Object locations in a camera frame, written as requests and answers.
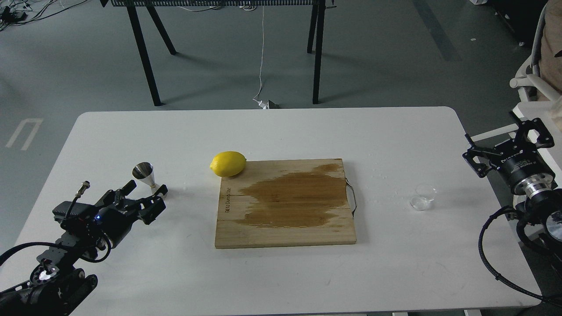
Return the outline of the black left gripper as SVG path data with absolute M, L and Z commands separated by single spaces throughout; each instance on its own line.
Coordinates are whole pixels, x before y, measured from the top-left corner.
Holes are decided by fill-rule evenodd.
M 149 225 L 166 209 L 167 185 L 163 184 L 149 197 L 126 199 L 136 186 L 134 180 L 129 180 L 120 189 L 106 191 L 94 205 L 98 208 L 94 222 L 110 240 L 111 248 L 120 244 L 135 221 L 141 220 Z

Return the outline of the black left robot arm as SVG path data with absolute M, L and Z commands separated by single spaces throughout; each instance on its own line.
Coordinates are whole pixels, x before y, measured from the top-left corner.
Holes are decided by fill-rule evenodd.
M 38 265 L 27 281 L 1 292 L 3 316 L 70 315 L 98 284 L 96 275 L 86 275 L 74 264 L 78 260 L 104 261 L 135 221 L 148 225 L 166 208 L 165 185 L 157 185 L 150 196 L 134 200 L 128 199 L 136 187 L 131 180 L 123 188 L 108 190 L 94 205 L 79 203 L 78 198 L 89 186 L 84 182 L 74 200 L 54 208 L 54 220 L 64 230 L 56 242 L 24 243 L 2 254 L 4 263 L 24 248 L 47 247 L 37 257 Z

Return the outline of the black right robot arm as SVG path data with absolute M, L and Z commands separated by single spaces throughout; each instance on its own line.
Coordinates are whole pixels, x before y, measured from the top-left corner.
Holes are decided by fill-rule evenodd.
M 504 206 L 494 212 L 479 233 L 480 259 L 494 278 L 506 286 L 546 304 L 561 306 L 561 295 L 544 296 L 530 292 L 500 274 L 489 262 L 483 238 L 490 224 L 502 215 L 516 220 L 516 234 L 528 249 L 545 256 L 558 276 L 561 275 L 561 188 L 555 173 L 540 156 L 539 150 L 552 148 L 554 138 L 540 118 L 521 119 L 510 112 L 515 122 L 514 136 L 493 147 L 482 147 L 466 134 L 469 147 L 462 157 L 472 170 L 484 178 L 496 171 L 515 196 L 524 196 L 516 206 Z

